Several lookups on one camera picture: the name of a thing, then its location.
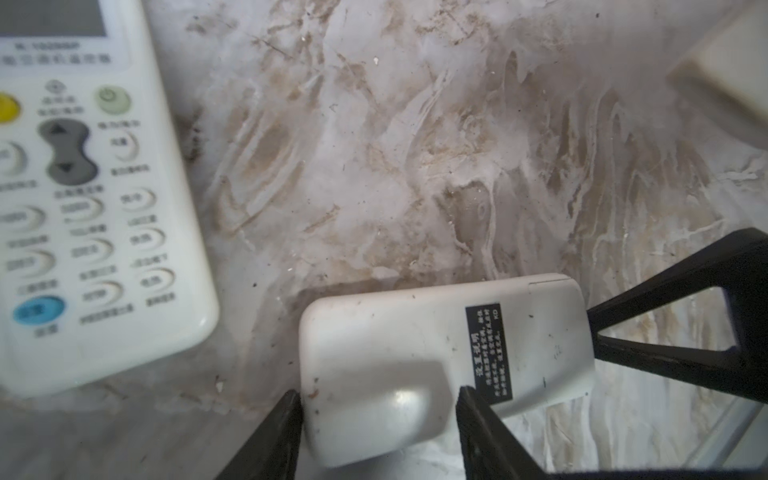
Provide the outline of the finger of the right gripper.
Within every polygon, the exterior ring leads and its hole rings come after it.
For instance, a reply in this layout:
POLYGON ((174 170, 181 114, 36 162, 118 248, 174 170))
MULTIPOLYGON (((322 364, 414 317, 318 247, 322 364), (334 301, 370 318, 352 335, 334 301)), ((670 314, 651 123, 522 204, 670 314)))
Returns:
POLYGON ((587 312, 597 359, 764 403, 767 235, 745 228, 587 312))

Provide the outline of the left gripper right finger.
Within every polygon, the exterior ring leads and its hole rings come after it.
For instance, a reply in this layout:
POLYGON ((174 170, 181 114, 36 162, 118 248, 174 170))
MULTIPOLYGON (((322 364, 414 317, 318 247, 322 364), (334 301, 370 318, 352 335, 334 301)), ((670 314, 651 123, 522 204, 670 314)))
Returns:
POLYGON ((467 479, 549 478, 474 388, 460 388, 455 411, 467 479))

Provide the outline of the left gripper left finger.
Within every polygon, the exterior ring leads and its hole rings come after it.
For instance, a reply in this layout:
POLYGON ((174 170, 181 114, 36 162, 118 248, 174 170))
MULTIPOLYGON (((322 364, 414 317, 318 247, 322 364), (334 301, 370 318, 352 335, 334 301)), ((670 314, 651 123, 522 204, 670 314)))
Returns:
POLYGON ((300 394, 288 390, 216 480, 292 480, 302 438, 300 394))

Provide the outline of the red and white remote control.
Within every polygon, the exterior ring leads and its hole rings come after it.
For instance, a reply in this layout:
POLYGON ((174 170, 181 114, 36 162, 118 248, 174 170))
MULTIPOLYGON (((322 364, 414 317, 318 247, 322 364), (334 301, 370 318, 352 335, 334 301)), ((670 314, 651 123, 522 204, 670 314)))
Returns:
POLYGON ((339 467, 454 429, 463 386, 501 417, 541 407, 529 284, 562 274, 326 297, 299 324, 305 434, 339 467))

